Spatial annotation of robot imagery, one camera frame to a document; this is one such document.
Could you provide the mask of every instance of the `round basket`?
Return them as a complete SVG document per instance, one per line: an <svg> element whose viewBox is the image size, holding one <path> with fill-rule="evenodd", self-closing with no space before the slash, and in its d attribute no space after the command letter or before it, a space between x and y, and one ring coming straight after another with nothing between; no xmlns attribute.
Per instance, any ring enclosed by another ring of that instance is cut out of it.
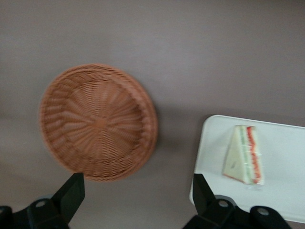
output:
<svg viewBox="0 0 305 229"><path fill-rule="evenodd" d="M158 132L154 106L142 86L103 64L59 75L43 96L40 125L55 158L94 181L122 179L141 168Z"/></svg>

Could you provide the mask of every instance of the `gray table surface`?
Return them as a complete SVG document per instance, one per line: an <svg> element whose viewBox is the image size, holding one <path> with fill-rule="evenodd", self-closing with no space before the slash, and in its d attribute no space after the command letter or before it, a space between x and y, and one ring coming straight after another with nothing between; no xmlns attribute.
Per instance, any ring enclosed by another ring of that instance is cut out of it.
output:
<svg viewBox="0 0 305 229"><path fill-rule="evenodd" d="M159 139L132 176L86 181L70 226L182 228L196 213L188 194L206 117L305 126L304 10L301 0L2 1L0 205L20 210L69 178L41 139L40 99L62 71L99 62L144 86Z"/></svg>

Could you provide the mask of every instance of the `white plate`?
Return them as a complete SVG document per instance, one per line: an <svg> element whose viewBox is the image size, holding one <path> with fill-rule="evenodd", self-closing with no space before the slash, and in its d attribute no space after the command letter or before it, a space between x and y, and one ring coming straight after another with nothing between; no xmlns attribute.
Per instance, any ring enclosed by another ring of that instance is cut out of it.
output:
<svg viewBox="0 0 305 229"><path fill-rule="evenodd" d="M256 126L265 185L249 188L222 175L235 125ZM288 221L305 223L305 128L214 115L204 125L194 173L204 175L215 195L231 197L243 210L268 206ZM192 190L190 200L193 203Z"/></svg>

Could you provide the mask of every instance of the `screw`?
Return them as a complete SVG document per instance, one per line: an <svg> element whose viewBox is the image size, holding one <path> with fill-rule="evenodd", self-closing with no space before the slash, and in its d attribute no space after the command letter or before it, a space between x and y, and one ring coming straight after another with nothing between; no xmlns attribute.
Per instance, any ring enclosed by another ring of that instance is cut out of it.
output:
<svg viewBox="0 0 305 229"><path fill-rule="evenodd" d="M218 204L219 204L221 207L223 207L223 208L226 208L226 207L229 206L228 203L227 203L226 201L224 201L224 200L220 200L220 201L218 202Z"/></svg>
<svg viewBox="0 0 305 229"><path fill-rule="evenodd" d="M258 208L257 211L258 211L259 214L261 214L263 216L269 216L269 211L267 211L264 208Z"/></svg>
<svg viewBox="0 0 305 229"><path fill-rule="evenodd" d="M42 207L43 205L46 204L46 201L45 200L42 200L42 201L39 201L37 204L36 204L36 207L39 208L39 207Z"/></svg>

